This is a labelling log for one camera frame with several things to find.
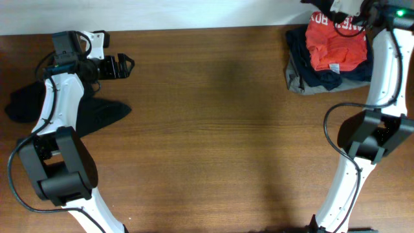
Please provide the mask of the dark green t-shirt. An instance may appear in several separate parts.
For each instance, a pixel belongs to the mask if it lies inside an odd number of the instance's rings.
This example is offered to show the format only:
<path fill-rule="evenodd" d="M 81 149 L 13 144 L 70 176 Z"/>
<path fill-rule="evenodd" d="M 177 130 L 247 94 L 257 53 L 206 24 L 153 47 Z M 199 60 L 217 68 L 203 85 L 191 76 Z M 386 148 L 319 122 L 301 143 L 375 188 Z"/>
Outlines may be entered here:
<path fill-rule="evenodd" d="M 342 23 L 348 17 L 342 12 L 331 12 L 334 0 L 301 0 L 300 3 L 312 4 L 334 23 Z"/>

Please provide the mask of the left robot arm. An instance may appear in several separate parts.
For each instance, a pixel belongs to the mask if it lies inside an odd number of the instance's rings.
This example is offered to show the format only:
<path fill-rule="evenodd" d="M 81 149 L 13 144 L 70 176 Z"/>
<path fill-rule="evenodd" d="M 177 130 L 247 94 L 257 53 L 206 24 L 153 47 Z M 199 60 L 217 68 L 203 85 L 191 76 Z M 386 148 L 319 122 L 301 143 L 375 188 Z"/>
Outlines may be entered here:
<path fill-rule="evenodd" d="M 46 90 L 39 120 L 7 168 L 19 156 L 37 196 L 55 206 L 48 213 L 70 213 L 86 232 L 127 232 L 100 195 L 98 170 L 76 123 L 84 85 L 127 78 L 135 62 L 125 54 L 104 54 L 110 42 L 104 30 L 58 32 L 52 42 L 52 63 L 39 76 Z"/>

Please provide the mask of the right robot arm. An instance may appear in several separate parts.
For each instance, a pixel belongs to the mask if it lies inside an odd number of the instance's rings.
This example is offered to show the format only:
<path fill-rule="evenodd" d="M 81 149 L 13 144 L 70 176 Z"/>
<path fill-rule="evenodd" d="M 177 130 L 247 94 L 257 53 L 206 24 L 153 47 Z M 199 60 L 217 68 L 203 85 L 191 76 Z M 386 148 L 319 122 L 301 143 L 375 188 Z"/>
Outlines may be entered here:
<path fill-rule="evenodd" d="M 408 118 L 406 83 L 413 52 L 413 8 L 398 1 L 313 1 L 335 27 L 347 16 L 371 28 L 373 76 L 360 113 L 340 127 L 331 146 L 340 160 L 329 193 L 306 232 L 348 232 L 359 193 L 376 165 L 413 134 Z"/>

